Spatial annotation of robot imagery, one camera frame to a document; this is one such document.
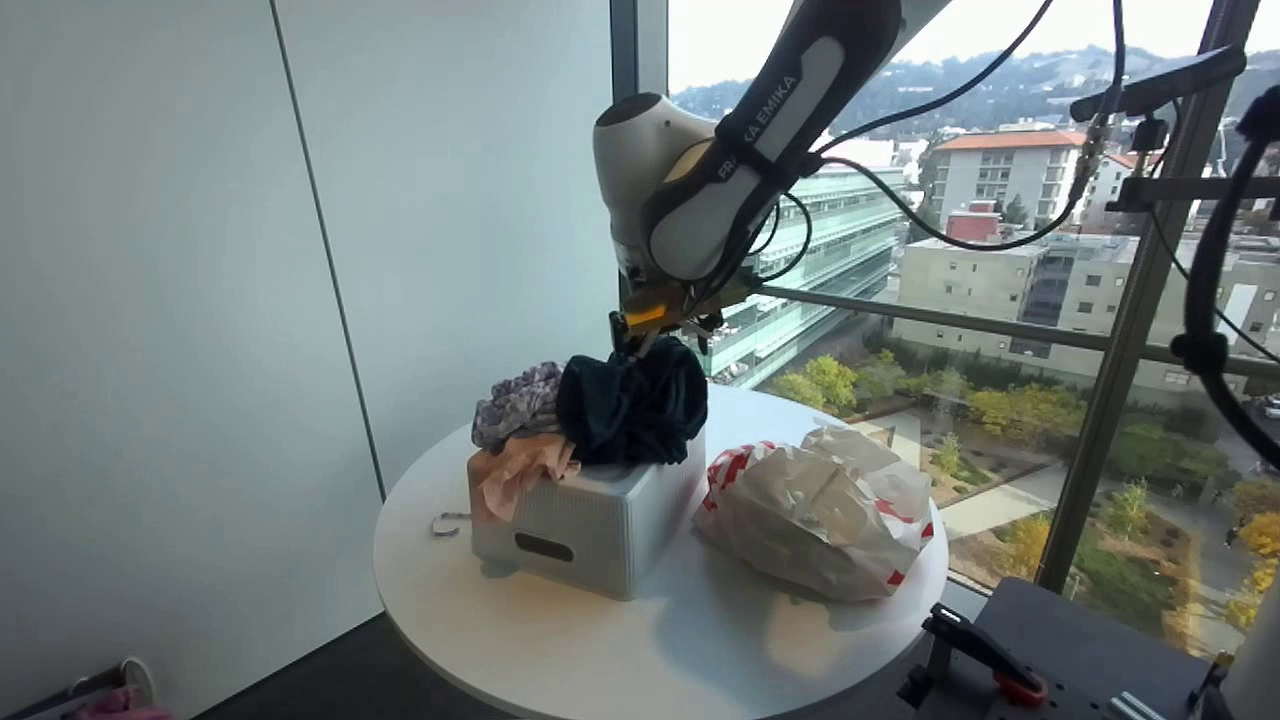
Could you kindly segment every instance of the sky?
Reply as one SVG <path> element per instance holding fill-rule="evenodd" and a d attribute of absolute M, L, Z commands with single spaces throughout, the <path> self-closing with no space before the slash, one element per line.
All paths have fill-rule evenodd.
<path fill-rule="evenodd" d="M 748 80 L 791 0 L 669 0 L 671 92 Z M 1038 0 L 949 0 L 898 60 L 979 54 L 1004 48 Z M 1193 54 L 1213 0 L 1125 0 L 1128 48 Z M 1056 0 L 1019 50 L 1111 48 L 1111 0 Z M 1280 0 L 1258 0 L 1249 50 L 1280 48 Z"/>

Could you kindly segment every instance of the white box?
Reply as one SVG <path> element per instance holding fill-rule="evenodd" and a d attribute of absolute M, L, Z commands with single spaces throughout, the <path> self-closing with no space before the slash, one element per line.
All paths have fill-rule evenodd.
<path fill-rule="evenodd" d="M 545 572 L 629 601 L 697 504 L 702 437 L 685 464 L 596 464 L 563 484 L 535 484 L 516 516 L 476 518 L 473 552 L 500 567 Z"/>

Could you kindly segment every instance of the metal frame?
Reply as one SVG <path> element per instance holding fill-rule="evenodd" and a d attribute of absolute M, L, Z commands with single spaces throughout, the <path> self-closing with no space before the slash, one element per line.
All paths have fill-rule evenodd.
<path fill-rule="evenodd" d="M 669 0 L 634 9 L 634 0 L 612 0 L 616 10 L 629 10 L 634 54 L 622 60 L 629 73 L 634 74 L 633 89 L 657 89 L 663 92 L 669 74 Z M 1198 35 L 1198 50 L 1219 48 L 1219 42 L 1243 42 L 1249 28 L 1256 18 L 1258 0 L 1214 0 Z M 1227 89 L 1213 89 L 1203 94 L 1193 94 L 1184 109 L 1184 126 L 1177 135 L 1177 148 L 1163 160 L 1167 178 L 1180 175 L 1198 175 L 1219 111 L 1227 105 Z M 874 317 L 906 317 L 906 320 L 933 320 L 933 325 L 950 325 L 950 329 L 975 329 L 975 330 L 1000 330 L 1000 334 L 1027 334 L 1027 341 L 1052 341 L 1052 345 L 1070 345 L 1070 346 L 1096 346 L 1102 353 L 1100 361 L 1100 381 L 1086 399 L 1083 424 L 1080 424 L 1080 454 L 1068 464 L 1068 479 L 1042 540 L 1038 572 L 1036 582 L 1042 589 L 1065 589 L 1086 509 L 1096 501 L 1096 484 L 1102 476 L 1102 461 L 1111 446 L 1111 437 L 1125 420 L 1128 396 L 1132 396 L 1132 376 L 1138 361 L 1161 361 L 1161 363 L 1180 363 L 1167 346 L 1148 345 L 1148 329 L 1155 320 L 1163 279 L 1167 279 L 1167 252 L 1161 249 L 1163 234 L 1180 234 L 1186 219 L 1186 199 L 1163 199 L 1155 209 L 1155 219 L 1138 234 L 1134 265 L 1125 282 L 1125 301 L 1114 308 L 1114 329 L 1111 334 L 1080 334 L 1080 330 L 1056 330 L 1056 329 L 1031 329 L 1031 325 L 1004 325 L 1004 320 L 979 320 L 979 317 L 950 317 L 950 310 L 926 310 L 926 308 L 905 308 L 905 305 L 874 305 L 874 301 L 845 301 L 845 296 L 817 296 L 817 291 L 786 291 L 786 289 L 765 289 L 767 296 L 785 301 L 803 301 L 803 305 L 830 305 L 845 310 L 874 310 Z M 1280 376 L 1274 363 L 1251 363 L 1251 361 L 1233 361 L 1233 373 L 1249 376 Z"/>

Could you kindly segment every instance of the window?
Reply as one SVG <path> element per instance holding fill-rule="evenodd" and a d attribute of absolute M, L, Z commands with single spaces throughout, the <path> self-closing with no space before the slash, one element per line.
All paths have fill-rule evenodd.
<path fill-rule="evenodd" d="M 715 18 L 702 18 L 697 33 L 685 28 L 693 17 L 713 17 L 708 5 L 725 5 Z M 753 24 L 765 18 L 778 28 L 791 0 L 757 0 Z M 1193 48 L 1203 35 L 1203 10 L 1208 5 L 1180 5 L 1167 10 L 1167 5 L 1155 0 L 1132 0 L 1128 9 L 1128 42 L 1148 48 L 1155 54 L 1193 54 Z M 736 48 L 748 28 L 726 28 L 725 17 L 748 17 L 740 10 L 740 0 L 671 0 L 671 92 L 685 109 L 725 109 L 725 89 L 736 80 L 748 80 L 765 48 L 775 33 L 758 33 L 757 48 Z M 949 5 L 942 17 L 921 33 L 921 41 L 905 42 L 896 73 L 874 73 L 874 80 L 857 94 L 859 105 L 847 105 L 835 115 L 835 126 L 851 126 L 864 120 L 874 120 L 884 111 L 896 111 L 905 105 L 896 89 L 921 73 L 921 89 L 926 74 L 926 89 L 954 89 L 968 74 L 939 80 L 949 54 L 979 54 L 1000 50 L 994 41 L 979 42 L 985 5 Z M 1056 48 L 1036 48 L 1036 41 L 1019 50 L 1065 50 L 1065 48 L 1107 48 L 1107 18 L 1061 18 Z M 1256 18 L 1251 35 L 1264 35 L 1264 42 L 1251 41 L 1251 48 L 1280 48 L 1280 17 Z M 975 130 L 1000 130 L 1000 124 L 1019 120 L 1042 120 L 1065 124 L 1065 94 L 1061 92 L 1027 92 L 1004 89 L 994 73 L 991 94 L 1008 94 L 1004 109 L 991 109 L 991 115 L 964 115 L 958 109 L 949 109 L 954 115 L 921 115 L 892 126 L 879 126 L 874 139 L 926 139 L 933 130 L 949 126 L 975 126 Z M 1017 157 L 1004 148 L 987 153 L 954 153 L 937 157 L 937 175 L 911 182 L 906 175 L 887 175 L 898 186 L 921 191 L 939 209 L 942 178 L 964 178 L 968 191 L 985 199 L 1019 196 L 1027 209 L 1027 229 L 1052 219 L 1061 211 L 1061 196 L 1070 182 L 1076 153 L 1052 148 L 1042 157 L 1048 173 L 1017 173 Z M 896 276 L 857 276 L 835 260 L 800 265 L 794 276 L 785 276 L 785 289 L 812 291 L 807 301 L 794 301 L 786 308 L 791 334 L 771 334 L 758 353 L 758 363 L 753 376 L 740 376 L 736 382 L 778 390 L 778 376 L 803 376 L 803 361 L 812 353 L 803 346 L 847 346 L 845 361 L 857 373 L 857 402 L 840 409 L 857 424 L 874 424 L 874 412 L 892 402 L 896 420 L 906 420 L 921 429 L 921 464 L 937 479 L 937 504 L 942 516 L 958 516 L 968 501 L 985 501 L 985 493 L 1017 486 L 1027 471 L 1048 471 L 1052 484 L 1038 496 L 1036 509 L 1027 509 L 1017 518 L 985 518 L 979 527 L 950 527 L 950 572 L 968 577 L 975 582 L 994 582 L 1000 577 L 1036 577 L 1042 567 L 1052 582 L 1065 582 L 1065 590 L 1096 610 L 1120 615 L 1132 627 L 1142 627 L 1150 636 L 1163 636 L 1167 644 L 1193 649 L 1193 653 L 1227 653 L 1241 644 L 1241 631 L 1233 636 L 1233 615 L 1219 603 L 1219 594 L 1241 590 L 1249 556 L 1241 546 L 1219 546 L 1219 540 L 1194 536 L 1213 544 L 1213 552 L 1198 556 L 1198 562 L 1227 562 L 1198 577 L 1180 577 L 1184 567 L 1198 567 L 1186 552 L 1194 552 L 1194 540 L 1184 527 L 1214 527 L 1219 504 L 1233 493 L 1233 484 L 1264 476 L 1249 453 L 1241 453 L 1234 437 L 1219 437 L 1219 420 L 1203 412 L 1203 390 L 1186 373 L 1161 363 L 1167 357 L 1167 341 L 1180 329 L 1180 276 L 1163 279 L 1163 301 L 1150 308 L 1150 334 L 1111 334 L 1111 317 L 1120 305 L 1120 282 L 1128 282 L 1132 249 L 1120 249 L 1120 234 L 1092 238 L 1086 232 L 1056 232 L 1042 245 L 1027 245 L 1019 252 L 979 252 L 964 256 L 949 245 L 906 234 L 911 229 L 884 209 L 874 196 L 870 205 L 859 205 L 851 211 L 830 211 L 830 219 L 859 223 L 859 229 L 887 229 L 892 238 L 884 249 L 896 256 Z M 949 270 L 968 265 L 979 282 L 964 282 L 964 305 L 954 305 L 954 289 L 942 282 Z M 1225 279 L 1225 289 L 1243 282 L 1249 265 L 1233 265 L 1234 276 Z M 1258 289 L 1280 289 L 1280 276 L 1251 276 Z M 823 291 L 830 296 L 859 296 L 870 301 L 874 310 L 840 310 L 823 305 Z M 1083 320 L 1083 330 L 1070 330 L 1080 317 L 1092 317 L 1092 305 L 1102 305 L 1107 310 L 1096 320 Z M 896 308 L 921 308 L 933 320 L 905 320 Z M 1111 376 L 1107 387 L 1100 382 L 1100 345 L 1132 346 L 1148 357 L 1132 381 Z M 1096 424 L 1083 429 L 1083 402 L 1086 396 L 1128 396 L 1125 412 L 1096 417 Z M 994 417 L 1008 412 L 1019 424 L 1017 437 L 985 437 L 985 431 L 1008 431 L 994 424 Z M 1076 464 L 1076 440 L 1102 440 L 1107 453 L 1086 461 L 1086 468 Z M 1138 461 L 1155 454 L 1161 471 L 1155 479 L 1138 484 Z M 1056 544 L 1042 544 L 1042 527 L 1052 524 L 1052 509 L 1065 504 Z"/>

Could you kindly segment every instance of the white wall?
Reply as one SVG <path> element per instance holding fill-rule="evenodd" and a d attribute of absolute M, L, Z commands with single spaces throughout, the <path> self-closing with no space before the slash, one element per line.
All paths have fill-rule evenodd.
<path fill-rule="evenodd" d="M 389 484 L 493 381 L 607 353 L 600 0 L 285 0 Z"/>
<path fill-rule="evenodd" d="M 389 476 L 603 353 L 603 5 L 281 5 Z M 376 610 L 372 454 L 263 0 L 0 5 L 0 711 L 199 711 Z"/>

